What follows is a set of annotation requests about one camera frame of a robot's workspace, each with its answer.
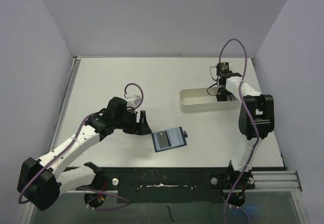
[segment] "white tray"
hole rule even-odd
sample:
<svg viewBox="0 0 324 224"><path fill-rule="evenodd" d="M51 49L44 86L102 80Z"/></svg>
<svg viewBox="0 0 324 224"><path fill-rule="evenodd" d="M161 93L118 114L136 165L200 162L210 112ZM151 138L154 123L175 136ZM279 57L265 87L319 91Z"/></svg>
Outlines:
<svg viewBox="0 0 324 224"><path fill-rule="evenodd" d="M209 89L209 93L215 95L218 87ZM183 89L180 91L180 110L182 112L205 111L215 109L231 109L240 105L240 101L218 102L216 96L210 96L207 88Z"/></svg>

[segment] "metal frame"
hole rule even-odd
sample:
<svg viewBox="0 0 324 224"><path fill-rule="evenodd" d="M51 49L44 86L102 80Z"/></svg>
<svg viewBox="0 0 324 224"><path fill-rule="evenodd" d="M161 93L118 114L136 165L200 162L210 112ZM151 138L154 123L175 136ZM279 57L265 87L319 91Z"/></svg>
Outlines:
<svg viewBox="0 0 324 224"><path fill-rule="evenodd" d="M58 121L55 127L54 136L49 148L51 151L58 140L64 116L67 110L69 99L72 93L73 85L76 79L77 71L80 65L82 57L74 57L73 63L64 93L63 102L60 108ZM247 192L291 192L296 211L301 224L309 224L307 219L306 210L301 198L300 192L302 187L299 181L299 177L296 171L253 171L255 186L254 190L247 190ZM67 193L82 193L84 191L69 191ZM34 205L27 203L24 205L24 210L20 218L20 224L29 224L34 210Z"/></svg>

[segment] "white wall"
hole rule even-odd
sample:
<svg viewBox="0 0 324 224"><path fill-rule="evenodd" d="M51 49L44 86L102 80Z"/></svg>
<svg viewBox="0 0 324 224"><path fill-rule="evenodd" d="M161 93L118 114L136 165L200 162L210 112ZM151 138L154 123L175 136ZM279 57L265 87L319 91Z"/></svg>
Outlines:
<svg viewBox="0 0 324 224"><path fill-rule="evenodd" d="M73 55L255 55L286 0L44 0ZM225 56L241 57L236 43Z"/></svg>
<svg viewBox="0 0 324 224"><path fill-rule="evenodd" d="M275 98L275 131L298 170L310 223L324 223L324 0L288 0L256 56L262 92Z"/></svg>
<svg viewBox="0 0 324 224"><path fill-rule="evenodd" d="M0 222L18 223L22 162L49 148L72 57L43 0L0 0Z"/></svg>

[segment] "white table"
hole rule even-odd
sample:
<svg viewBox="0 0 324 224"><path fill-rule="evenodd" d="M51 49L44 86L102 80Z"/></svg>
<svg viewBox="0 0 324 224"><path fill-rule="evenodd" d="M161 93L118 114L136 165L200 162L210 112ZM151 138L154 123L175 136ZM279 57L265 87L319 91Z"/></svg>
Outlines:
<svg viewBox="0 0 324 224"><path fill-rule="evenodd" d="M242 73L244 59L222 61L232 62L233 71ZM146 111L151 130L181 126L188 132L188 145L156 153L151 135L115 130L71 166L91 161L100 167L227 167L244 137L238 129L240 107L192 113L179 108L180 90L214 83L209 67L217 62L217 58L82 58L58 143L74 134L86 115L107 107L112 97L123 98L125 85L135 82L144 90L140 110ZM260 90L250 59L246 82ZM263 141L253 166L283 167L274 133Z"/></svg>

